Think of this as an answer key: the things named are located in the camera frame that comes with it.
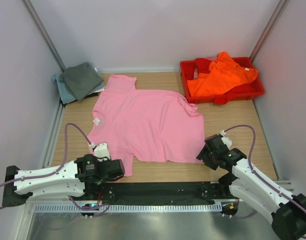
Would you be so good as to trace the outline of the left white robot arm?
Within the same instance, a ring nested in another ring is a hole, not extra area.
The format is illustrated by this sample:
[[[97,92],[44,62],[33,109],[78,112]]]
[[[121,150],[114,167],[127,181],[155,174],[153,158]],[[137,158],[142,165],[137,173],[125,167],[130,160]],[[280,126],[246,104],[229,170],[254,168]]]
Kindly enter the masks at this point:
[[[121,160],[86,154],[75,161],[39,170],[6,169],[2,207],[24,205],[28,199],[71,196],[74,200],[93,200],[99,184],[115,182],[124,176]]]

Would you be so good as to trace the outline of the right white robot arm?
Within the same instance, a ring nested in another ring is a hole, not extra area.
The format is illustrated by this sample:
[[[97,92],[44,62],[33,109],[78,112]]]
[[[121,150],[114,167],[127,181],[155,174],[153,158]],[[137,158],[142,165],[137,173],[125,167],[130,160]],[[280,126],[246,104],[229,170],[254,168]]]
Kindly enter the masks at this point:
[[[306,196],[294,195],[263,174],[247,156],[223,135],[205,139],[197,159],[207,167],[227,174],[218,182],[224,198],[234,196],[261,214],[281,240],[306,238]]]

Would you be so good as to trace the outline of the pink t-shirt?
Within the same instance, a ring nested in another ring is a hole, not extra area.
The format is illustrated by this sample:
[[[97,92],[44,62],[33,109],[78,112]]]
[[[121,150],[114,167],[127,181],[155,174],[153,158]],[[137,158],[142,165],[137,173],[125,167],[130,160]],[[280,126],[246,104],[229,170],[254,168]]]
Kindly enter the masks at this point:
[[[106,143],[113,159],[120,159],[125,176],[133,160],[197,163],[204,145],[204,119],[195,104],[177,92],[136,89],[136,78],[112,74],[100,93],[92,115],[89,140]]]

